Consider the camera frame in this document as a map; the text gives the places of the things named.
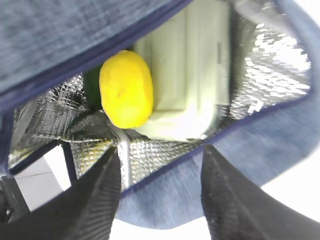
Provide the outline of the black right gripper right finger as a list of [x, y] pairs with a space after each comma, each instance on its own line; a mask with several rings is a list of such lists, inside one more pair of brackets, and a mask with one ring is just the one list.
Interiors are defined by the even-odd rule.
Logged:
[[277, 201], [206, 145], [201, 204], [213, 240], [318, 240], [320, 224]]

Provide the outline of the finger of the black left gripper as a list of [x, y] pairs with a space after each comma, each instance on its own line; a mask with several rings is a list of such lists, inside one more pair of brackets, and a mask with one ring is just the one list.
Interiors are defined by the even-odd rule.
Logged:
[[30, 213], [14, 177], [0, 177], [0, 222], [10, 223]]

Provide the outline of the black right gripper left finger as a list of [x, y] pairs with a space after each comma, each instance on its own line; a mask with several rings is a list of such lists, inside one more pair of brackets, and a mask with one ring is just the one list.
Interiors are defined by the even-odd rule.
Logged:
[[17, 220], [2, 240], [108, 240], [121, 194], [118, 149], [110, 147], [70, 188]]

